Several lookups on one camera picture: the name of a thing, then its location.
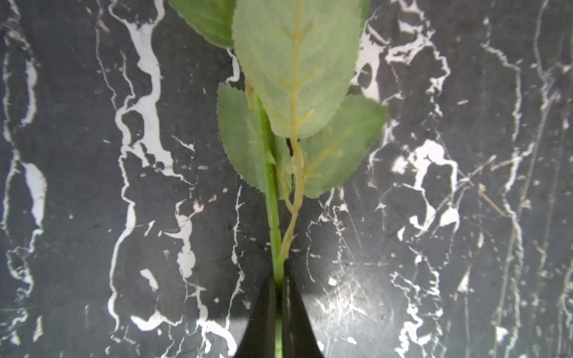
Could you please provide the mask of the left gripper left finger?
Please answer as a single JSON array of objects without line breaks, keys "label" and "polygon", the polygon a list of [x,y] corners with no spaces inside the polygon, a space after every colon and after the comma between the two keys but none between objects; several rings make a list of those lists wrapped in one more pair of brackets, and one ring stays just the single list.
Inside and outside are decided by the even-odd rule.
[{"label": "left gripper left finger", "polygon": [[277,293],[274,277],[269,275],[261,284],[245,334],[237,347],[235,358],[275,357],[275,323]]}]

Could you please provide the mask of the pink rose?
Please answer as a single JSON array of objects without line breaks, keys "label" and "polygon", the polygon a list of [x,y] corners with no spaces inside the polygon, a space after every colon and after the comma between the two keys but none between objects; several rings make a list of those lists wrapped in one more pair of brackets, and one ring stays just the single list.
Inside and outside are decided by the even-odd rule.
[{"label": "pink rose", "polygon": [[277,293],[275,357],[282,357],[281,298],[304,201],[344,184],[386,122],[386,108],[349,88],[368,1],[173,1],[209,43],[234,51],[244,89],[221,84],[219,135],[237,174],[264,195]]}]

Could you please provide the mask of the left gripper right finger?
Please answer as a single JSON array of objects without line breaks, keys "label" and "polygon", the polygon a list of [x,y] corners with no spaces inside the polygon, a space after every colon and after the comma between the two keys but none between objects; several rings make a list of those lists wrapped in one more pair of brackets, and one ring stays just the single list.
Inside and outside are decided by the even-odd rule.
[{"label": "left gripper right finger", "polygon": [[281,344],[285,358],[323,358],[294,278],[286,274],[281,298]]}]

